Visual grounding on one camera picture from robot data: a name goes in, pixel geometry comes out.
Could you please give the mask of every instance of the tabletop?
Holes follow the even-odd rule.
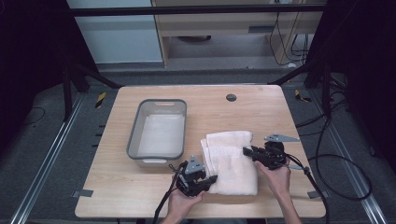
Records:
[[[230,102],[228,94],[236,96]],[[275,85],[134,86],[119,90],[83,189],[78,217],[154,217],[169,189],[172,170],[144,168],[128,157],[126,148],[139,104],[146,99],[182,99],[187,104],[183,160],[202,158],[200,140],[208,133],[250,131],[252,145],[262,147],[264,136],[281,133],[298,137],[283,91]],[[286,142],[285,151],[309,166],[301,142]],[[283,217],[268,183],[259,174],[255,196],[207,193],[190,211],[189,218]],[[302,171],[292,170],[290,194],[300,217],[323,217],[321,199],[310,199],[314,188]],[[164,217],[167,204],[160,217]]]

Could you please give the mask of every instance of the hand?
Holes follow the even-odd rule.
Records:
[[[286,159],[286,164],[289,165],[290,160]],[[303,223],[298,216],[294,207],[293,201],[290,197],[290,169],[282,166],[276,170],[269,170],[261,162],[255,161],[257,168],[265,175],[269,182],[271,191],[275,194],[280,208],[282,209],[283,217],[288,224]]]
[[[162,224],[176,224],[179,223],[190,210],[202,201],[204,198],[204,191],[199,193],[195,198],[189,198],[184,195],[179,189],[174,190],[169,196],[168,214],[163,220]]]
[[[269,170],[261,162],[254,162],[257,168],[265,175],[269,181],[269,187],[276,197],[289,194],[290,188],[290,169],[289,167],[282,166],[276,170]]]

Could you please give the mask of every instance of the clear plastic tray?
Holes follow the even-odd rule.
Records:
[[[179,99],[147,99],[134,119],[127,154],[140,166],[167,166],[184,152],[187,105]]]

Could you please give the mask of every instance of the floor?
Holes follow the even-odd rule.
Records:
[[[304,36],[296,41],[295,51],[304,46]],[[266,83],[286,75],[293,67],[301,65],[301,56],[295,61],[279,65],[263,35],[212,36],[208,41],[201,37],[174,38],[166,67],[143,66],[129,71],[102,71],[105,77],[126,85],[153,84],[216,84],[216,83]],[[296,124],[320,115],[320,90],[305,90],[304,74],[282,86]],[[90,79],[92,85],[86,94],[73,94],[80,101],[78,114],[70,127],[63,124],[62,86],[43,91],[35,98],[35,107],[26,118],[21,134],[10,145],[13,154],[0,170],[0,223],[9,223],[18,209],[24,216],[17,217],[26,223],[117,223],[114,219],[81,219],[74,215],[77,198],[71,197],[76,189],[82,189],[86,174],[100,142],[112,103],[117,95],[103,84]],[[303,98],[297,99],[295,90]],[[100,109],[94,107],[98,95],[106,92]],[[334,94],[333,104],[343,100],[342,94]],[[315,155],[318,135],[324,120],[299,128],[307,157]],[[65,139],[58,139],[60,130],[67,132]],[[396,200],[396,176],[386,160],[371,157],[368,144],[347,104],[333,111],[332,123],[327,128],[321,143],[322,153],[336,153],[351,158],[363,167],[373,184],[373,194],[368,199],[353,202],[330,192],[330,216],[332,223],[396,223],[392,212]],[[331,186],[347,195],[361,195],[367,190],[364,177],[348,162],[334,159],[320,160],[320,170]],[[45,177],[37,181],[37,172]],[[313,168],[318,183],[318,171]],[[39,183],[36,193],[32,183]],[[134,219],[121,219],[121,223],[134,223]],[[324,219],[305,219],[305,223],[324,223]],[[271,219],[268,223],[283,223],[283,219]]]

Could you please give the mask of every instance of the folded towel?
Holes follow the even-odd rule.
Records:
[[[257,194],[257,169],[242,149],[251,146],[252,138],[251,132],[234,131],[210,133],[201,140],[206,173],[218,176],[209,193]]]

